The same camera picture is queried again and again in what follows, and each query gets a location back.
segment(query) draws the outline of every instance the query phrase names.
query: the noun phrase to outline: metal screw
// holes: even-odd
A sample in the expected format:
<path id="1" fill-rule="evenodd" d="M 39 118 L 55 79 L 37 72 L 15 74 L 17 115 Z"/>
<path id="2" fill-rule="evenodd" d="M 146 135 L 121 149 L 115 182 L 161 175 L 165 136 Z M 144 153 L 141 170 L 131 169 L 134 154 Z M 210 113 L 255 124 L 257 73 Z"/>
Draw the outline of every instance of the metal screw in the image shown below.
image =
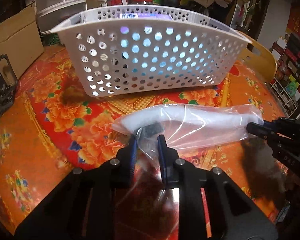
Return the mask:
<path id="1" fill-rule="evenodd" d="M 74 175 L 79 175 L 81 172 L 82 172 L 82 169 L 81 169 L 81 168 L 74 168 L 74 169 L 72 170 L 72 173 L 73 173 Z"/>
<path id="2" fill-rule="evenodd" d="M 183 164 L 185 164 L 186 161 L 184 159 L 176 159 L 176 164 L 182 166 Z"/>
<path id="3" fill-rule="evenodd" d="M 217 175 L 220 175 L 222 173 L 222 169 L 220 169 L 219 167 L 213 168 L 212 171 Z"/>
<path id="4" fill-rule="evenodd" d="M 116 165 L 120 164 L 120 161 L 118 159 L 112 159 L 112 160 L 110 160 L 110 164 L 116 166 Z"/>

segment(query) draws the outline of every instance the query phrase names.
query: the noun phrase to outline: black metal frame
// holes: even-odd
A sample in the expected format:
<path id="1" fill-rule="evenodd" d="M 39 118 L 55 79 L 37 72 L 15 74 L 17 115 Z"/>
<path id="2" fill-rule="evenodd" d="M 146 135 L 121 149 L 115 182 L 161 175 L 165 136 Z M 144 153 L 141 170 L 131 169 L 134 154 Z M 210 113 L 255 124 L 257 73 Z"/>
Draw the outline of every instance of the black metal frame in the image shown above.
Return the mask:
<path id="1" fill-rule="evenodd" d="M 158 137 L 162 182 L 180 188 L 179 240 L 207 239 L 201 188 L 204 187 L 214 239 L 277 239 L 274 225 L 220 169 L 205 171 L 180 159 Z M 75 168 L 17 227 L 17 239 L 114 239 L 111 193 L 130 186 L 137 155 L 134 136 L 115 159 L 99 168 Z"/>
<path id="2" fill-rule="evenodd" d="M 8 56 L 1 55 L 0 61 L 3 59 L 7 61 L 9 70 L 11 72 L 11 75 L 15 83 L 13 85 L 8 85 L 0 72 L 0 116 L 13 105 L 15 93 L 16 93 L 16 87 L 18 84 L 18 79 L 11 67 Z"/>

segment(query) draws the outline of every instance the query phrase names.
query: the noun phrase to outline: barcode sticker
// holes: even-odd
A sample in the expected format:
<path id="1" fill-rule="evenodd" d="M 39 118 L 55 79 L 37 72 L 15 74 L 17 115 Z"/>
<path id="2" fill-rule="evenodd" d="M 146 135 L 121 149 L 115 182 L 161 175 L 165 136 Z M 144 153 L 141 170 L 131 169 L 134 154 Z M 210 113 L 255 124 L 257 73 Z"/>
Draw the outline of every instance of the barcode sticker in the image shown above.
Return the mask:
<path id="1" fill-rule="evenodd" d="M 120 19 L 138 19 L 139 16 L 137 13 L 121 13 Z"/>

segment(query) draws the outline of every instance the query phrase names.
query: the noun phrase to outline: white plastic basket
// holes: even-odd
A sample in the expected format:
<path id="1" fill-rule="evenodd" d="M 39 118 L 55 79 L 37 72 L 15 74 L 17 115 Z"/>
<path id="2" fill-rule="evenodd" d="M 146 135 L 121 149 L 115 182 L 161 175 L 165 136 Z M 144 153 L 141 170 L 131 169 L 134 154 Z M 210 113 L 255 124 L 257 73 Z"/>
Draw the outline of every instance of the white plastic basket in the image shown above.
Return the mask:
<path id="1" fill-rule="evenodd" d="M 119 19 L 119 13 L 167 14 L 173 20 Z M 151 5 L 83 11 L 51 32 L 65 44 L 92 97 L 218 85 L 250 42 L 202 14 Z"/>

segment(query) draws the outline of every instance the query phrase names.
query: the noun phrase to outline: label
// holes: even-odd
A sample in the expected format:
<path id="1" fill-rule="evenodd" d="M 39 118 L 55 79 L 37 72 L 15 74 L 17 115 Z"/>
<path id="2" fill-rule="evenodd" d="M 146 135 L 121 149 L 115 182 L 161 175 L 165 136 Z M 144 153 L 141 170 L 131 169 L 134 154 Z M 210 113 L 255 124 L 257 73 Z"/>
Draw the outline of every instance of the label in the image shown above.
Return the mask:
<path id="1" fill-rule="evenodd" d="M 120 19 L 155 18 L 155 19 L 172 21 L 172 17 L 170 15 L 155 14 L 155 13 L 119 13 L 118 18 L 120 18 Z"/>

